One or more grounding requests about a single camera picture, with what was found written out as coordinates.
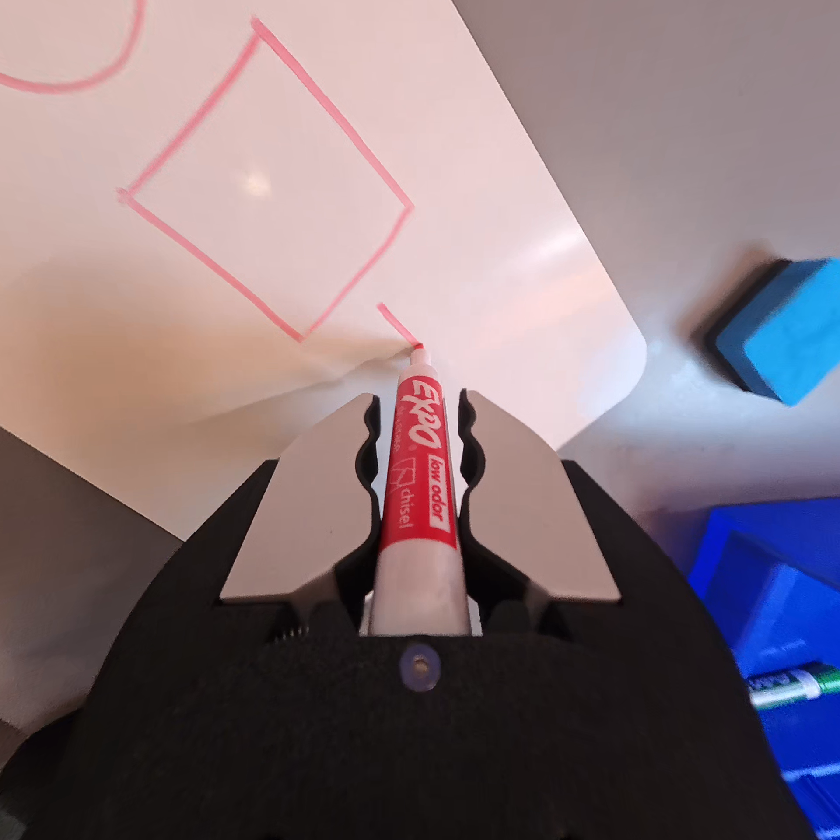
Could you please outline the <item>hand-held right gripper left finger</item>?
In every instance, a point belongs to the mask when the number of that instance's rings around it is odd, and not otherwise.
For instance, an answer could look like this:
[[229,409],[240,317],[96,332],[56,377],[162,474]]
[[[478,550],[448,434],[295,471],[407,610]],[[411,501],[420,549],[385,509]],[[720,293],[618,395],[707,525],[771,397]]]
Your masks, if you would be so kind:
[[224,603],[305,608],[338,593],[337,569],[375,546],[380,503],[373,490],[380,400],[363,393],[299,435],[278,458],[220,592]]

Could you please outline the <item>blue whiteboard eraser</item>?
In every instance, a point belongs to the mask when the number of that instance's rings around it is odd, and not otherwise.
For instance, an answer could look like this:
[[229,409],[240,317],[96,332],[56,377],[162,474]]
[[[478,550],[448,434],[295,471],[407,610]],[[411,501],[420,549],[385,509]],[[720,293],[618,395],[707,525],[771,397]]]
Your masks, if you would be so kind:
[[707,347],[741,388],[785,406],[839,363],[839,261],[781,259],[730,303]]

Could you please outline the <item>blue plastic bin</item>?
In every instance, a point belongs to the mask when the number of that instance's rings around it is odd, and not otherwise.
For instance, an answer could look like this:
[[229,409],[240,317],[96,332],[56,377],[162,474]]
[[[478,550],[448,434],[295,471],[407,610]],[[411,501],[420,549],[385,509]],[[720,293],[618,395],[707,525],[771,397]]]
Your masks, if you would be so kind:
[[[839,667],[839,499],[765,500],[640,518],[721,630],[744,681]],[[756,710],[818,838],[838,838],[839,694]]]

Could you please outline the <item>red dry-erase marker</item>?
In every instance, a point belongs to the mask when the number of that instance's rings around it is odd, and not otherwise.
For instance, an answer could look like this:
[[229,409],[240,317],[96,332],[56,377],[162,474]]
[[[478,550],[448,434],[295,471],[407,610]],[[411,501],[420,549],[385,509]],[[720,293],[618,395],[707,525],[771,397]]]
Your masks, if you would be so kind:
[[470,635],[445,394],[417,344],[395,392],[368,634]]

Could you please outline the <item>green dry-erase marker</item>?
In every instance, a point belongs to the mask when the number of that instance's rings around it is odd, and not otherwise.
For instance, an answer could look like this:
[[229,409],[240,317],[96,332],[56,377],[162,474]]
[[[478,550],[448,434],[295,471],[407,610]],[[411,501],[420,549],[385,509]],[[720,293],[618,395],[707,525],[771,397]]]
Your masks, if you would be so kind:
[[746,684],[756,710],[774,709],[837,694],[839,668],[815,661],[752,676]]

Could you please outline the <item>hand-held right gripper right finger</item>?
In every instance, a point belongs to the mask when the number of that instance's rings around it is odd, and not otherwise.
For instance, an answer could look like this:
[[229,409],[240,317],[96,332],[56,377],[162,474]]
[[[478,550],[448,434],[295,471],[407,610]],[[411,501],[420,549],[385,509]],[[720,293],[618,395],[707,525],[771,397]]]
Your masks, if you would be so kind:
[[519,602],[607,603],[621,593],[556,451],[478,391],[458,399],[458,533],[467,592],[481,613]]

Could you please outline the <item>white whiteboard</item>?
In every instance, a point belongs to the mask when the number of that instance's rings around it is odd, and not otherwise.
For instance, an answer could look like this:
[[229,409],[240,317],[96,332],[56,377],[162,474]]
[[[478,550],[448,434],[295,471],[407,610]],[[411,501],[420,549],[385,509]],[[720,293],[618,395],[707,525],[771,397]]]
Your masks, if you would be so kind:
[[2,426],[185,538],[408,342],[553,448],[646,345],[450,2],[2,2]]

